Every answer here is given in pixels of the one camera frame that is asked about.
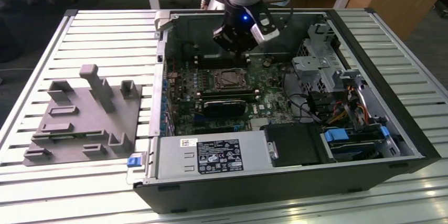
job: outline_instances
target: motherboard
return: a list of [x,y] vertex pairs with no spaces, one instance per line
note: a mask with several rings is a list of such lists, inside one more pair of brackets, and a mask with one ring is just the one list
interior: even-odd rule
[[292,122],[282,92],[282,63],[265,56],[246,57],[245,68],[200,69],[194,62],[170,61],[168,80],[174,134],[258,130]]

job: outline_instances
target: barcode sticker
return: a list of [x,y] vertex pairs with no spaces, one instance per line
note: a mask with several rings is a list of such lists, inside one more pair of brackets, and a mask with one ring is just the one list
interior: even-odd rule
[[197,144],[197,138],[182,138],[180,139],[181,147],[194,147]]

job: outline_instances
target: cpu socket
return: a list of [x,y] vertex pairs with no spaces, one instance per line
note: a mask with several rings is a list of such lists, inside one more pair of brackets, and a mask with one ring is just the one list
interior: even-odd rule
[[245,71],[242,69],[222,69],[214,72],[214,88],[217,90],[245,90]]

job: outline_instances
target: gray plastic base plate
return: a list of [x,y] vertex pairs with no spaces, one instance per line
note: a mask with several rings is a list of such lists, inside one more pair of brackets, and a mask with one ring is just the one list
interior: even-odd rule
[[22,164],[128,158],[133,152],[141,100],[141,86],[134,88],[137,95],[124,99],[120,86],[110,87],[114,111],[106,113],[93,99],[90,88],[68,86],[70,91],[64,91],[68,101],[49,102]]

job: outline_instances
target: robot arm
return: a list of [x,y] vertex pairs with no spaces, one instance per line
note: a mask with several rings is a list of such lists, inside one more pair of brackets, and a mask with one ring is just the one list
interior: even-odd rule
[[278,36],[278,28],[262,0],[212,0],[208,9],[220,9],[224,21],[214,30],[213,40],[221,48],[237,56]]

